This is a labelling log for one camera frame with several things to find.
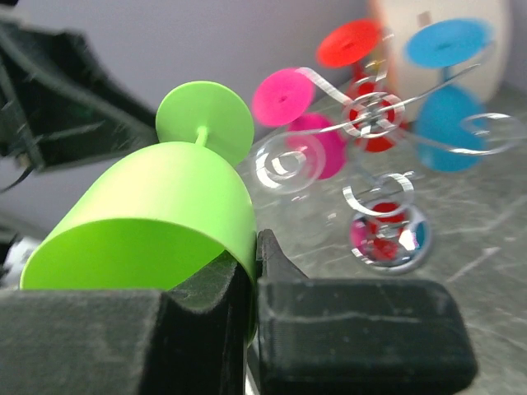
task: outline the green disc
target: green disc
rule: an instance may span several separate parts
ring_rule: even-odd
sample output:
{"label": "green disc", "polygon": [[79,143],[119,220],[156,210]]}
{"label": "green disc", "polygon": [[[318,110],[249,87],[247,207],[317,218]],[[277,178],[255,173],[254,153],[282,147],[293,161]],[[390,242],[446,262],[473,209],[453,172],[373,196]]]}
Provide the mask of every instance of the green disc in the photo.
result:
{"label": "green disc", "polygon": [[254,138],[244,101],[210,81],[189,82],[169,93],[157,110],[156,130],[160,142],[197,142],[232,166],[247,156]]}

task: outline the metal mug holder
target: metal mug holder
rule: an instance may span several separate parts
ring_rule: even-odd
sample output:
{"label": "metal mug holder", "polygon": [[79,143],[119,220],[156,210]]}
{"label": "metal mug holder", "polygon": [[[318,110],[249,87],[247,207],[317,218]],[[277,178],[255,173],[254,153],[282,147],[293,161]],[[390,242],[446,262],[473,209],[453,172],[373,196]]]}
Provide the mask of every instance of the metal mug holder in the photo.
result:
{"label": "metal mug holder", "polygon": [[[389,40],[393,35],[385,32],[383,40]],[[375,91],[357,97],[355,100],[343,94],[317,72],[306,68],[298,68],[296,71],[309,78],[327,95],[343,105],[343,121],[339,124],[320,130],[306,130],[296,132],[296,137],[312,138],[313,136],[326,132],[342,129],[348,136],[349,142],[354,147],[354,169],[368,182],[371,187],[365,191],[356,193],[351,184],[343,187],[343,196],[347,204],[356,214],[352,218],[350,226],[350,241],[352,253],[360,262],[368,268],[386,275],[398,275],[410,272],[419,267],[430,251],[432,231],[430,222],[425,214],[415,206],[413,179],[419,178],[415,171],[404,174],[387,173],[373,175],[362,165],[362,154],[368,139],[388,138],[393,143],[406,144],[415,148],[416,144],[433,146],[440,150],[461,156],[490,156],[496,155],[515,147],[521,138],[525,136],[525,126],[515,117],[499,113],[474,114],[461,121],[461,127],[474,135],[486,137],[489,130],[480,128],[474,121],[480,119],[508,120],[515,125],[518,137],[511,138],[500,146],[486,150],[474,150],[462,146],[452,146],[438,142],[430,138],[418,136],[400,127],[403,122],[405,106],[418,100],[424,100],[434,92],[453,84],[462,76],[482,66],[491,56],[494,43],[489,42],[483,49],[479,60],[451,77],[445,77],[444,81],[424,91],[420,95],[401,100],[398,96],[384,92],[385,80],[388,74],[387,61],[381,62],[381,67],[376,74],[368,73],[366,77],[354,82],[350,88],[358,89],[362,83],[373,82]],[[389,106],[381,105],[381,101],[388,101]],[[350,110],[354,109],[357,116],[353,120],[348,119]],[[387,113],[393,110],[395,119],[390,122]],[[307,188],[317,180],[316,166],[309,165],[310,160],[305,152],[284,151],[274,157],[270,153],[277,142],[290,136],[287,132],[275,135],[267,139],[259,147],[254,155],[254,175],[256,179],[268,190],[277,194],[290,193]],[[354,140],[361,139],[361,144],[354,144]],[[324,150],[312,140],[311,153],[319,152],[320,158],[324,159]],[[280,163],[285,158],[295,158],[296,166],[290,166],[286,170]],[[294,188],[288,188],[287,183],[298,177],[302,182],[295,184]],[[399,190],[393,190],[386,186],[387,180],[393,180],[399,186]]]}

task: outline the mug rack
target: mug rack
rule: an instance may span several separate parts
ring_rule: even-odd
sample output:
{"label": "mug rack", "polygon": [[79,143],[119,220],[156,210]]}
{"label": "mug rack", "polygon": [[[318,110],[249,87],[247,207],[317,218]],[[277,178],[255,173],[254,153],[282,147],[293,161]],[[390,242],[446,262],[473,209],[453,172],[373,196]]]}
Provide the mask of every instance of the mug rack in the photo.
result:
{"label": "mug rack", "polygon": [[[448,174],[472,168],[484,156],[508,151],[525,136],[517,118],[485,112],[470,92],[455,84],[494,53],[492,33],[483,21],[439,22],[407,42],[405,55],[420,67],[439,69],[440,82],[406,100],[385,89],[387,60],[360,65],[376,45],[389,48],[393,37],[373,21],[341,26],[319,46],[317,59],[326,67],[352,66],[355,77],[346,94],[312,69],[289,68],[266,78],[252,103],[254,116],[262,124],[289,125],[258,148],[254,177],[271,193],[296,196],[317,180],[334,177],[350,160],[353,170],[370,185],[359,193],[351,183],[342,187],[344,199],[355,212],[349,227],[352,254],[368,268],[387,275],[416,269],[430,252],[430,221],[414,204],[413,181],[422,175],[417,171],[371,174],[363,166],[364,152],[404,145],[427,168]],[[471,58],[476,60],[470,66],[453,73],[456,64]],[[306,113],[315,87],[343,106],[338,123],[322,114]],[[410,132],[404,122],[405,106],[416,101],[422,107]],[[494,121],[508,122],[517,136],[491,146],[487,136]],[[352,147],[349,156],[348,146]]]}

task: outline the gray wall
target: gray wall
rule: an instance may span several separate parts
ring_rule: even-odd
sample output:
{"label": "gray wall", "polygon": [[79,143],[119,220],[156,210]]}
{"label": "gray wall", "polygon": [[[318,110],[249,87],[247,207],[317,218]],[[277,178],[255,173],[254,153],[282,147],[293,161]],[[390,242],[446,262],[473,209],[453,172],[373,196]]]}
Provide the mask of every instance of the gray wall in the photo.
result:
{"label": "gray wall", "polygon": [[[508,80],[527,90],[527,51],[521,50],[527,0],[511,1],[515,41]],[[172,87],[200,79],[225,84],[249,101],[279,68],[317,68],[317,44],[366,14],[364,0],[20,0],[18,8],[37,25],[86,31],[114,78],[152,108]],[[348,75],[323,74],[334,82]],[[0,213],[50,230],[111,163],[31,176],[0,195]],[[16,170],[2,163],[0,183],[15,177]]]}

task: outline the marble countertop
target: marble countertop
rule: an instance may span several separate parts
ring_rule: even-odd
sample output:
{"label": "marble countertop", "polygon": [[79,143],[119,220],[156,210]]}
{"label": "marble countertop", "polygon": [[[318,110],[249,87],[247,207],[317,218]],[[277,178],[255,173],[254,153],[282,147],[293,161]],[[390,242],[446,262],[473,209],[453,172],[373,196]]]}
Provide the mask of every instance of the marble countertop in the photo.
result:
{"label": "marble countertop", "polygon": [[[325,97],[312,110],[337,121],[341,106]],[[527,123],[527,95],[503,86],[487,110],[515,115]],[[496,141],[510,135],[502,126],[492,130],[496,131],[491,139]],[[427,170],[406,144],[386,153],[367,154],[364,166],[373,174],[416,170],[425,175],[414,182],[415,204],[431,222],[433,245],[424,265],[403,277],[438,281],[455,297],[479,363],[479,376],[465,394],[525,394],[527,140],[458,174]],[[259,228],[273,229],[285,254],[306,275],[379,276],[352,256],[348,242],[347,228],[354,212],[344,201],[342,187],[351,184],[362,191],[367,186],[353,173],[352,164],[310,187],[318,197],[302,203],[301,210],[329,213],[332,225],[306,221],[302,230],[289,221],[289,215],[301,207],[298,202],[262,190],[250,174],[248,161],[238,171],[253,199]]]}

